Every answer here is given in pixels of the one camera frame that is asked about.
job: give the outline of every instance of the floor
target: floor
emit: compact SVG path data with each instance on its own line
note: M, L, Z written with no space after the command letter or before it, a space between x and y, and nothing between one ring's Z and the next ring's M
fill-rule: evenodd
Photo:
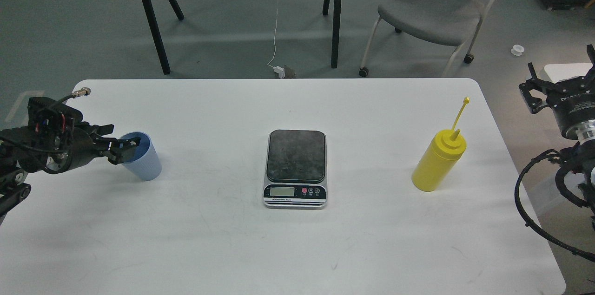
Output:
M10 128L24 124L29 96L61 98L83 79L269 79L276 77L267 66L273 55L273 66L287 65L300 79L359 78L380 0L343 0L337 69L330 68L332 18L321 16L322 0L178 0L182 22L167 0L153 0L172 66L167 76L140 0L0 1L0 128ZM594 26L595 8L546 11L538 0L497 0L474 47L474 62L463 64L461 54L453 64L454 77L480 84L519 170L545 149L572 145L560 136L551 110L531 115L519 96L527 63L540 70L546 64L588 62ZM525 47L522 56L510 54L515 44ZM372 44L369 78L439 77L452 49L397 35L383 23ZM113 115L117 121L117 109ZM523 183L531 198L555 170L544 164L527 175ZM590 216L589 210L561 202L539 220L564 241L595 251ZM552 250L566 294L595 291L593 263Z

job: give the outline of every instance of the chair wheel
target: chair wheel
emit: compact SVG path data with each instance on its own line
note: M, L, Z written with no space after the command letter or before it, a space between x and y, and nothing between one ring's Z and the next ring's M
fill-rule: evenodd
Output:
M361 68L359 69L359 76L360 77L367 77L368 73L370 73L370 71L368 71L368 68Z
M471 64L473 58L475 58L475 56L473 56L472 54L466 54L465 58L463 58L463 62L465 62L465 64Z

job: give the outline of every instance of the robotic arm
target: robotic arm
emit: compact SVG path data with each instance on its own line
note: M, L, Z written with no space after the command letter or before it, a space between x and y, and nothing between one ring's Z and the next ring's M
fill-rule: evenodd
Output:
M515 187L515 203L527 227L548 239L550 242L571 251L574 255L584 257L595 262L595 254L578 250L557 240L541 229L525 212L519 198L519 186L523 175L529 169L548 159L560 166L556 173L556 187L563 197L578 207L589 207L595 213L595 49L587 46L587 54L593 63L584 77L574 77L551 83L537 77L533 64L529 63L531 77L519 85L519 90L532 114L536 114L545 107L552 108L560 132L564 138L578 140L572 147L560 151L553 149L545 151L535 157L519 175ZM531 95L531 91L542 92L546 96L545 102L541 98ZM580 198L574 195L565 185L564 178L569 173L584 174L585 181L578 185L582 192ZM595 216L591 217L591 224L595 229Z
M31 192L24 183L28 173L59 174L96 157L121 164L134 156L140 138L104 138L113 132L112 124L90 125L80 111L63 103L90 93L83 87L57 101L30 98L27 126L0 131L0 224Z

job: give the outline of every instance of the white cord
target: white cord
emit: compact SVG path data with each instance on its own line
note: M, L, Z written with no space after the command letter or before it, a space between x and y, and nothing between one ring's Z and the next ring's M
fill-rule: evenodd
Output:
M275 47L275 51L272 53L272 58L271 60L268 61L268 63L266 63L268 66L275 68L274 66L271 65L272 60L275 59L275 54L277 54L277 43L275 42L275 39L277 38L277 21L279 20L279 0L277 0L277 16L275 17L275 32L272 35L272 45L274 45Z

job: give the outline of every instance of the chair seat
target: chair seat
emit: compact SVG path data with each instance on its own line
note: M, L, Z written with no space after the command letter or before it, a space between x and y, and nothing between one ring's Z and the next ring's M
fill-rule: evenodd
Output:
M459 46L476 30L482 8L473 0L387 0L378 14L419 39Z

